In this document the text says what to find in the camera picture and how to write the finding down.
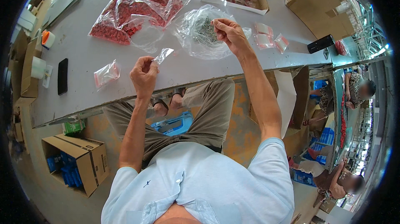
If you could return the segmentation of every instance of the woman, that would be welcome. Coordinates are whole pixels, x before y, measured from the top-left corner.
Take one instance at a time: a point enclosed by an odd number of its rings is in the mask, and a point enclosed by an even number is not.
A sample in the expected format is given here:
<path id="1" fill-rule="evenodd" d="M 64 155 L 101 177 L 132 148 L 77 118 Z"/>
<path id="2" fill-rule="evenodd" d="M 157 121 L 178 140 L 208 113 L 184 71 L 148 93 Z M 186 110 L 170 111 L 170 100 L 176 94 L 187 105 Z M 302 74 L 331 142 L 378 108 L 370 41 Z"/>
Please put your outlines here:
<path id="1" fill-rule="evenodd" d="M 356 72 L 350 72 L 344 76 L 344 85 L 347 98 L 346 107 L 350 109 L 355 109 L 365 100 L 369 100 L 376 91 L 376 85 L 373 81 L 364 80 L 363 76 Z M 314 118 L 303 121 L 305 126 L 326 118 L 334 111 L 334 94 L 330 84 L 321 89 L 312 90 L 310 95 L 321 97 L 319 105 L 322 111 Z"/>
<path id="2" fill-rule="evenodd" d="M 305 160 L 296 164 L 291 157 L 288 157 L 287 161 L 290 168 L 311 173 L 320 194 L 329 192 L 333 198 L 341 199 L 346 194 L 359 194 L 365 188 L 364 178 L 361 175 L 353 175 L 345 168 L 347 158 L 344 158 L 331 173 L 317 161 Z"/>

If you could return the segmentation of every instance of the worker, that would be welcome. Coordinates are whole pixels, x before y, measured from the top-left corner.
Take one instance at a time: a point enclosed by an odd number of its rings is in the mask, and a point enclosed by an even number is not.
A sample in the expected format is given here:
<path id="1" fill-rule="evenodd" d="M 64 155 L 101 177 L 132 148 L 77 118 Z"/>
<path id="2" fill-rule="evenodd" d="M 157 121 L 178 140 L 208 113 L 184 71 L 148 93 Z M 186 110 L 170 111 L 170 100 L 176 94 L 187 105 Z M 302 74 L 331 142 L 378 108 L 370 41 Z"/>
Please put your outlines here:
<path id="1" fill-rule="evenodd" d="M 211 23 L 217 39 L 227 44 L 242 66 L 261 130 L 256 155 L 246 169 L 209 148 L 221 149 L 226 137 L 235 90 L 231 79 L 173 96 L 170 109 L 201 107 L 187 133 L 169 137 L 146 125 L 159 71 L 153 57 L 140 57 L 130 72 L 135 104 L 118 103 L 105 110 L 117 134 L 124 136 L 120 168 L 102 211 L 103 224 L 290 223 L 293 185 L 275 93 L 242 28 L 228 19 Z"/>
<path id="2" fill-rule="evenodd" d="M 355 109 L 361 105 L 365 100 L 369 100 L 376 91 L 376 85 L 373 81 L 364 80 L 361 74 L 357 72 L 349 72 L 344 75 L 344 86 L 346 89 L 346 107 Z M 303 121 L 303 125 L 307 126 L 319 120 L 325 119 L 334 111 L 334 93 L 331 84 L 327 86 L 310 91 L 310 95 L 320 96 L 321 100 L 319 105 L 321 112 L 314 118 Z"/>
<path id="3" fill-rule="evenodd" d="M 325 146 L 320 151 L 308 149 L 311 157 L 316 159 L 318 155 L 327 156 L 333 152 L 333 146 Z M 365 180 L 361 175 L 353 175 L 345 168 L 347 158 L 336 166 L 331 173 L 317 161 L 305 160 L 299 164 L 288 157 L 289 166 L 293 169 L 312 174 L 315 185 L 320 189 L 319 193 L 329 192 L 333 198 L 341 199 L 349 194 L 359 194 L 365 188 Z"/>

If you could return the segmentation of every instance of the mobile phone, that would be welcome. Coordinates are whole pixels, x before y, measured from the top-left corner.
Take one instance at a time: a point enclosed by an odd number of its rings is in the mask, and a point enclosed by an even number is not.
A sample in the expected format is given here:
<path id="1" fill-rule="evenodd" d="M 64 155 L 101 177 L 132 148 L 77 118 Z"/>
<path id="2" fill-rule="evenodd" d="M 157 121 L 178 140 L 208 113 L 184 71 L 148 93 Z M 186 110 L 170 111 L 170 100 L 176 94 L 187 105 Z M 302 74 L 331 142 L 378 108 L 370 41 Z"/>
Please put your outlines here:
<path id="1" fill-rule="evenodd" d="M 68 58 L 58 64 L 57 89 L 59 96 L 68 91 Z"/>

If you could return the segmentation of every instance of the green box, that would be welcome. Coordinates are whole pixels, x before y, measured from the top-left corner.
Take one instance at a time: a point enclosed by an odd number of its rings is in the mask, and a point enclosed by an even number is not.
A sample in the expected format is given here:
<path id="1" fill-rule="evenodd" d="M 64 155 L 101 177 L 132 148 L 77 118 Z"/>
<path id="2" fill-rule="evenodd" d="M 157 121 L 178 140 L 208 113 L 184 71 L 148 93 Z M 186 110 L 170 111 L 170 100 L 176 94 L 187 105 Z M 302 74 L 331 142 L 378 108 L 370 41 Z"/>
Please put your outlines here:
<path id="1" fill-rule="evenodd" d="M 70 136 L 74 133 L 79 133 L 85 128 L 85 122 L 83 120 L 65 122 L 62 124 L 64 135 Z"/>

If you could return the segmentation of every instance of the embroidered logo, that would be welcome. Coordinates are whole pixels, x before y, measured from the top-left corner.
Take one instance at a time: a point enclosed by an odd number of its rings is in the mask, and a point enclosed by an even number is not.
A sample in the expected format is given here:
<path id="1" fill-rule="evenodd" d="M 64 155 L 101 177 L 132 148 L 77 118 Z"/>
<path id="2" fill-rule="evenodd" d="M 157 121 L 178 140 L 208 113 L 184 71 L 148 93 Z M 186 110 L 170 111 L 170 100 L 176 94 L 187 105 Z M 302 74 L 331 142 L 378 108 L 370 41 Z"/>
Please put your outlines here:
<path id="1" fill-rule="evenodd" d="M 147 182 L 147 184 L 146 185 L 144 185 L 143 187 L 146 187 L 148 184 L 149 184 L 149 182 L 150 182 L 151 180 L 149 180 L 148 182 Z"/>

